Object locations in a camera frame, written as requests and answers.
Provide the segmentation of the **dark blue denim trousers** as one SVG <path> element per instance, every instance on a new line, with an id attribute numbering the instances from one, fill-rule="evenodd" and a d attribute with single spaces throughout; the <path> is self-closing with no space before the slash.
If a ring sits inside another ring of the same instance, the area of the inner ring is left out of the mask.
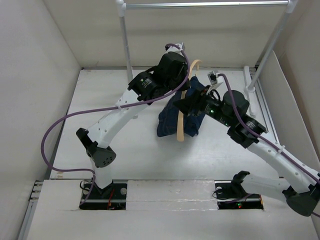
<path id="1" fill-rule="evenodd" d="M 186 92 L 186 96 L 191 96 L 195 90 L 202 90 L 205 86 L 199 82 L 196 76 L 190 79 L 190 88 Z M 165 137 L 175 135 L 177 133 L 178 126 L 178 114 L 179 109 L 174 106 L 174 102 L 181 99 L 182 93 L 177 91 L 168 101 L 166 106 L 158 115 L 158 126 L 156 133 L 158 137 Z M 190 137 L 194 137 L 199 134 L 199 129 L 205 117 L 205 113 L 201 113 L 198 116 L 189 115 L 183 117 L 183 129 L 184 133 Z"/>

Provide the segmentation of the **beige plastic clothes hanger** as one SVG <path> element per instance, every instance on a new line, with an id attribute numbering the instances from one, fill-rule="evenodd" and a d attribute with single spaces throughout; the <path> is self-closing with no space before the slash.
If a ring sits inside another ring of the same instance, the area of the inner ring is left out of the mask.
<path id="1" fill-rule="evenodd" d="M 193 68 L 196 67 L 196 72 L 195 75 L 197 75 L 199 68 L 200 68 L 200 64 L 201 64 L 201 60 L 200 59 L 196 59 L 191 63 L 190 66 L 190 71 L 189 71 L 189 75 L 188 78 L 191 79 L 192 78 L 192 72 L 193 72 Z M 176 132 L 176 139 L 178 142 L 183 142 L 184 141 L 184 114 L 179 111 L 178 112 L 178 116 L 177 116 L 177 132 Z"/>

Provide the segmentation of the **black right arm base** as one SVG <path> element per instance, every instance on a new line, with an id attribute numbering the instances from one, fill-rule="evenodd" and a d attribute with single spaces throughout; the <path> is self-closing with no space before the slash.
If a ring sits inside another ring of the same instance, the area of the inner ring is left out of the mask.
<path id="1" fill-rule="evenodd" d="M 234 188 L 231 180 L 215 180 L 212 197 L 218 210 L 264 210 L 259 194 L 245 193 Z"/>

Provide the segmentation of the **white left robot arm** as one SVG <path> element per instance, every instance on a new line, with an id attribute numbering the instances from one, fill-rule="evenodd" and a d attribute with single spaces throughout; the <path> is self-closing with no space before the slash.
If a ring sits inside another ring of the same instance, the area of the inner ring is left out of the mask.
<path id="1" fill-rule="evenodd" d="M 113 182 L 110 164 L 116 153 L 110 147 L 113 138 L 139 112 L 174 89 L 186 88 L 189 61 L 182 54 L 165 53 L 158 65 L 140 72 L 133 78 L 116 108 L 105 114 L 91 127 L 79 128 L 76 136 L 85 148 L 95 172 L 94 192 L 100 198 L 111 194 Z"/>

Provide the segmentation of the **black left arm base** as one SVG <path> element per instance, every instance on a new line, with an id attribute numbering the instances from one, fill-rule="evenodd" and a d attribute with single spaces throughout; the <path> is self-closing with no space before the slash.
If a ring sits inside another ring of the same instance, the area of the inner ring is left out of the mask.
<path id="1" fill-rule="evenodd" d="M 79 208 L 81 210 L 126 210 L 128 184 L 126 182 L 113 182 L 105 189 L 92 186 L 91 182 L 82 181 L 82 190 Z"/>

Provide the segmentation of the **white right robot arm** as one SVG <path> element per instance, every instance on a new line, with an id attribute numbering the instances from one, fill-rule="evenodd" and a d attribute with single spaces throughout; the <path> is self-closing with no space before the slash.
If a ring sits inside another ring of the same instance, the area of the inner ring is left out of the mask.
<path id="1" fill-rule="evenodd" d="M 278 179 L 256 176 L 240 171 L 231 180 L 230 189 L 237 197 L 248 194 L 265 195 L 287 203 L 296 213 L 309 217 L 320 201 L 320 174 L 297 158 L 289 161 L 291 154 L 276 143 L 262 137 L 267 130 L 257 120 L 247 115 L 250 106 L 244 95 L 232 90 L 221 99 L 205 90 L 195 90 L 190 96 L 174 101 L 185 115 L 201 113 L 228 127 L 230 138 L 248 151 L 256 154 L 275 169 Z"/>

